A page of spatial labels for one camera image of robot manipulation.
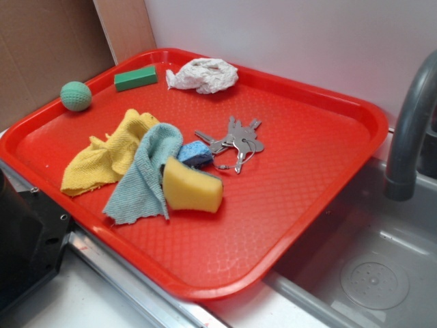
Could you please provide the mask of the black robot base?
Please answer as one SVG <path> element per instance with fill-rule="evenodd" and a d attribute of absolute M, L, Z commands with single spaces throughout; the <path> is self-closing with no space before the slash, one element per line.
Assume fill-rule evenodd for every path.
<path fill-rule="evenodd" d="M 1 315 L 58 273 L 71 215 L 35 188 L 18 192 L 1 173 Z"/>

